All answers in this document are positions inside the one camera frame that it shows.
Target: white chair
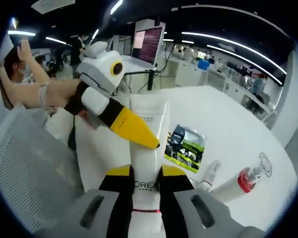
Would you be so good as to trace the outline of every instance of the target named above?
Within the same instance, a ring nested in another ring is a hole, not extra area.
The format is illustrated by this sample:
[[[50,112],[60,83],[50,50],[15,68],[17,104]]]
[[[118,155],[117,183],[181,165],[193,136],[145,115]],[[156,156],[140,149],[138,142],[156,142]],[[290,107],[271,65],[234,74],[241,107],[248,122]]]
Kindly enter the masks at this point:
[[[31,233],[83,194],[74,152],[40,124],[21,104],[0,124],[0,192]]]

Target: person's arm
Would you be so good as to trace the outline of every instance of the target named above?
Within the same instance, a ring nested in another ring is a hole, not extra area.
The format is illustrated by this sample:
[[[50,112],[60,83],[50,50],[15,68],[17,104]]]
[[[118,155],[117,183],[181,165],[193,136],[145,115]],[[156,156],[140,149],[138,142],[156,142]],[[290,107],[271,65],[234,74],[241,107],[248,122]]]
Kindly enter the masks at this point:
[[[27,39],[21,40],[21,48],[17,47],[18,56],[20,60],[23,60],[29,65],[35,81],[39,84],[47,83],[50,77],[47,75],[45,70],[39,65],[39,63],[32,56],[29,41]]]
[[[26,108],[40,107],[38,95],[40,87],[39,84],[13,84],[9,80],[4,67],[0,67],[0,78],[4,90],[13,106],[15,106],[18,103],[21,103]],[[75,94],[76,88],[79,83],[79,79],[67,81],[51,80],[47,90],[48,105],[64,108],[69,98]]]

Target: blue box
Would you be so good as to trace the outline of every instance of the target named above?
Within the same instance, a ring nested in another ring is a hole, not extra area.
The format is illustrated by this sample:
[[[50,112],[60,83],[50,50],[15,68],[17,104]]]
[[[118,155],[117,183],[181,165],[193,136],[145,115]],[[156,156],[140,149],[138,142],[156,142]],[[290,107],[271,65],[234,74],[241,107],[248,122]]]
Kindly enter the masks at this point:
[[[198,68],[206,71],[206,70],[208,70],[209,66],[210,66],[210,62],[200,59]]]

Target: white cabinet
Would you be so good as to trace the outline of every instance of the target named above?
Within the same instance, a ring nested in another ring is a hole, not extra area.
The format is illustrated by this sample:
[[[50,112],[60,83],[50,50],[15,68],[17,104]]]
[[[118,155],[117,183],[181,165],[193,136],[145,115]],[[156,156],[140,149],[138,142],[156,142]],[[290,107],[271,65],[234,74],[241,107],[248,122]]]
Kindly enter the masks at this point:
[[[181,60],[177,75],[175,78],[175,84],[180,87],[190,87],[202,85],[202,72],[197,65]]]

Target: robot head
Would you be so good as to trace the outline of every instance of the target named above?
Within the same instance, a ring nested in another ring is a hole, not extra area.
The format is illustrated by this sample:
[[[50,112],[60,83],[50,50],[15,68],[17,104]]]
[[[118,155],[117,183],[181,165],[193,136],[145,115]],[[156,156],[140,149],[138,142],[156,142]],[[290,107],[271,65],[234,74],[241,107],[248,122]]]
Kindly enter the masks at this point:
[[[120,84],[125,69],[117,51],[106,52],[106,42],[96,42],[86,49],[86,58],[78,66],[80,79],[93,88],[101,88],[111,95]]]

